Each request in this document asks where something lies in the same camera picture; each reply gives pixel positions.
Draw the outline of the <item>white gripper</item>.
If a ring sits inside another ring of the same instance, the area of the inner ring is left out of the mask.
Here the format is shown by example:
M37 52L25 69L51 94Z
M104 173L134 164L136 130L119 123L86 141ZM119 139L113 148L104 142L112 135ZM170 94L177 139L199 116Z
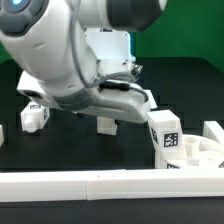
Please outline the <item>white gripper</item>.
M151 109L150 97L135 83L110 81L92 89L82 89L63 97L59 106L67 111L111 118L132 123L145 123Z

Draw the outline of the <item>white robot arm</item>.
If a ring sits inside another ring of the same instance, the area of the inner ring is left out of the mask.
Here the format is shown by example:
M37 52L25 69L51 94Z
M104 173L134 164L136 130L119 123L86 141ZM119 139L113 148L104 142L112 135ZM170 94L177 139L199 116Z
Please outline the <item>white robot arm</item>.
M22 68L17 90L50 108L145 123L149 97L128 42L167 0L0 0L0 43Z

